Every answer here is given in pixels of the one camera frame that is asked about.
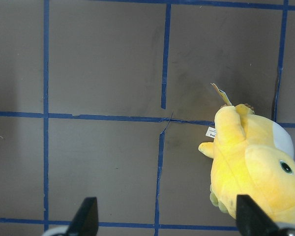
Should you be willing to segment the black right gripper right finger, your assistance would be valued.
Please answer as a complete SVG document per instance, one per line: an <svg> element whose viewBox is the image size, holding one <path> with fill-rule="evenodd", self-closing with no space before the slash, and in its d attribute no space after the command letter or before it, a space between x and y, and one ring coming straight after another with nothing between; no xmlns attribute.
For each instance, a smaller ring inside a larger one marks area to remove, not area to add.
<svg viewBox="0 0 295 236"><path fill-rule="evenodd" d="M236 227L242 236L295 236L295 225L274 222L249 195L236 197Z"/></svg>

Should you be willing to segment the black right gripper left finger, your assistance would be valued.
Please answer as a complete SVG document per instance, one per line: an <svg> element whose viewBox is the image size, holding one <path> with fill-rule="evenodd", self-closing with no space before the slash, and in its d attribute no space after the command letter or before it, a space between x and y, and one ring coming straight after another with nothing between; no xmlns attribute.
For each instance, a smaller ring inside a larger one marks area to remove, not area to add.
<svg viewBox="0 0 295 236"><path fill-rule="evenodd" d="M96 197L86 197L69 226L48 229L44 236L96 236L98 233L98 204Z"/></svg>

